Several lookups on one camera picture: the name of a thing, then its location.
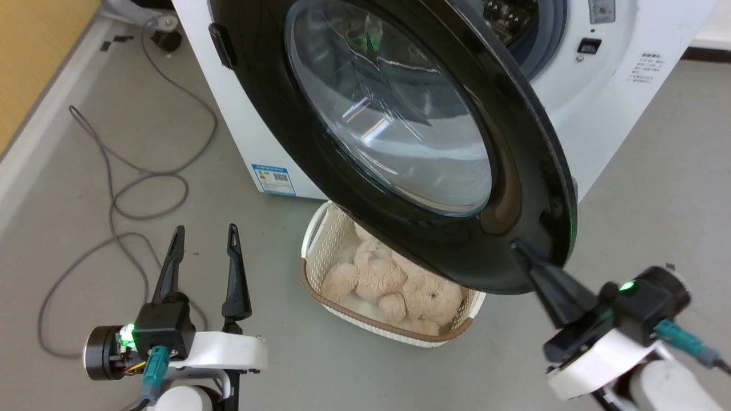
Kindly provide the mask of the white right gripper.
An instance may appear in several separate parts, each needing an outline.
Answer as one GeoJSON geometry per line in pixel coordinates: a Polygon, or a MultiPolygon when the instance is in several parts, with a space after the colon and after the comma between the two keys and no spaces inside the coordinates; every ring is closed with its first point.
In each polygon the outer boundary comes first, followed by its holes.
{"type": "MultiPolygon", "coordinates": [[[[587,343],[596,327],[592,313],[599,304],[596,294],[525,240],[515,239],[510,247],[523,262],[525,275],[557,330],[549,343],[587,343]]],[[[618,380],[650,354],[676,359],[660,341],[646,348],[613,329],[576,359],[548,372],[547,383],[560,400],[571,400],[618,380]]]]}

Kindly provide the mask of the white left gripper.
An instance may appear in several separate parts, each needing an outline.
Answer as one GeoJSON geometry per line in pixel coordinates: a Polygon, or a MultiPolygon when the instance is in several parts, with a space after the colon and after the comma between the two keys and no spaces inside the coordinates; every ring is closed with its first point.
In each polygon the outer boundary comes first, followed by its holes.
{"type": "MultiPolygon", "coordinates": [[[[178,289],[184,244],[185,228],[179,225],[173,232],[162,264],[152,304],[186,302],[185,294],[178,289]]],[[[238,325],[251,317],[252,304],[239,229],[233,223],[228,227],[227,254],[229,268],[226,299],[222,304],[223,332],[196,333],[186,359],[170,355],[163,380],[226,378],[228,371],[259,373],[266,369],[266,341],[261,337],[242,335],[238,325]]],[[[132,338],[134,329],[133,324],[94,328],[84,348],[84,368],[92,380],[120,380],[144,375],[146,364],[132,338]]]]}

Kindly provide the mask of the black round glass washer door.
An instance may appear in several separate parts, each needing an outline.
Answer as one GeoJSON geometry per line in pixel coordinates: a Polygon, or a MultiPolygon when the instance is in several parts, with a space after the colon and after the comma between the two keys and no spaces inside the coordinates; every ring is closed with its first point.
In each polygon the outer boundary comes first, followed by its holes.
{"type": "Polygon", "coordinates": [[[279,145],[420,267],[529,292],[520,251],[562,267],[577,194],[530,81],[467,0],[212,0],[212,26],[279,145]]]}

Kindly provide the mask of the white front-load washing machine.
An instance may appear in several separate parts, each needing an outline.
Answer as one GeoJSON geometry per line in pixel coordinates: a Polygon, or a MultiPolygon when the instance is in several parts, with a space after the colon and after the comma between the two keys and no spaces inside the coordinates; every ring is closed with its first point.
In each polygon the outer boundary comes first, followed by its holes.
{"type": "MultiPolygon", "coordinates": [[[[509,50],[551,118],[577,180],[587,194],[687,47],[724,0],[467,0],[491,9],[505,35],[507,17],[525,28],[509,50]],[[651,84],[627,81],[639,55],[661,54],[651,84]]],[[[296,196],[326,200],[296,166],[221,62],[211,34],[214,0],[171,0],[212,95],[254,180],[252,164],[284,167],[296,196]]]]}

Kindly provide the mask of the blue white energy label sticker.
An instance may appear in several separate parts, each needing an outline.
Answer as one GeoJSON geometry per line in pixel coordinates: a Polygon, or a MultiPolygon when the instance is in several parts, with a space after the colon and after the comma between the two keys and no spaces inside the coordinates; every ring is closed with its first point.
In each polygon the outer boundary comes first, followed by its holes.
{"type": "Polygon", "coordinates": [[[262,192],[290,197],[296,196],[289,172],[284,167],[252,164],[251,168],[254,172],[254,180],[258,182],[262,192]]]}

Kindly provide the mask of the white perforated laundry basket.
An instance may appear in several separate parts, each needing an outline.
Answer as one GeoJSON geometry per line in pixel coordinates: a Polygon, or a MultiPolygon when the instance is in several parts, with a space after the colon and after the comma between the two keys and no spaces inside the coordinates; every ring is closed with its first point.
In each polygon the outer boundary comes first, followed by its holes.
{"type": "Polygon", "coordinates": [[[322,203],[309,221],[301,245],[300,278],[304,289],[324,309],[364,331],[425,349],[438,348],[458,338],[472,325],[482,309],[485,292],[463,289],[464,300],[457,316],[438,336],[395,328],[382,320],[376,305],[357,296],[345,297],[341,304],[324,297],[321,288],[326,274],[346,249],[355,245],[357,238],[354,221],[331,201],[322,203]]]}

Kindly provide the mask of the beige plush teddy bear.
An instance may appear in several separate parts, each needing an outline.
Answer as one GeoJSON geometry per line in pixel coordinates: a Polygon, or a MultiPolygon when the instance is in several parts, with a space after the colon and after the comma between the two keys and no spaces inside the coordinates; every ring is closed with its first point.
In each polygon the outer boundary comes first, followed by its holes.
{"type": "Polygon", "coordinates": [[[394,252],[358,224],[360,244],[327,273],[324,297],[341,303],[354,293],[379,307],[385,323],[438,336],[459,314],[462,288],[394,252]]]}

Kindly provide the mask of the black caster wheel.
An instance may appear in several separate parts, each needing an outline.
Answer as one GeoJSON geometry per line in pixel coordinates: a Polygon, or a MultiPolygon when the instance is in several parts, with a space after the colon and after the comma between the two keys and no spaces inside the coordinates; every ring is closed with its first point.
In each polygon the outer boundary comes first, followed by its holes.
{"type": "Polygon", "coordinates": [[[178,31],[164,32],[156,30],[150,36],[150,40],[158,49],[164,51],[166,54],[172,54],[180,48],[183,36],[178,31]]]}

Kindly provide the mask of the printed text warning label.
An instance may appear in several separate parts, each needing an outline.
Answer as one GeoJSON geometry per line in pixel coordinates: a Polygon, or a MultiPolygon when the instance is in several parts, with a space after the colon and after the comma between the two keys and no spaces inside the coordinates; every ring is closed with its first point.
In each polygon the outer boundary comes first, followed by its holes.
{"type": "Polygon", "coordinates": [[[629,83],[651,84],[664,68],[665,60],[661,54],[646,53],[638,57],[631,69],[627,81],[629,83]]]}

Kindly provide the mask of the white metal stand base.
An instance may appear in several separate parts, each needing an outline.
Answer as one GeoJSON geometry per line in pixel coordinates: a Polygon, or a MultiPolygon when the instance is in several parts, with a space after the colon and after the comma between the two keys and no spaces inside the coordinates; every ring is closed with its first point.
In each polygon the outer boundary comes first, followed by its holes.
{"type": "Polygon", "coordinates": [[[173,32],[180,21],[175,13],[158,11],[137,5],[133,0],[100,0],[100,14],[116,21],[143,29],[173,32]]]}

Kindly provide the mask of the small black floor bracket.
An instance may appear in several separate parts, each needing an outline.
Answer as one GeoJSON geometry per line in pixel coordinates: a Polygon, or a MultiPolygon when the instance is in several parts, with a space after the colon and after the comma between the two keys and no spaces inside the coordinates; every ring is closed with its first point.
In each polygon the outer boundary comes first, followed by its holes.
{"type": "Polygon", "coordinates": [[[125,43],[135,39],[133,35],[115,35],[112,39],[104,40],[99,51],[108,52],[113,43],[125,43]]]}

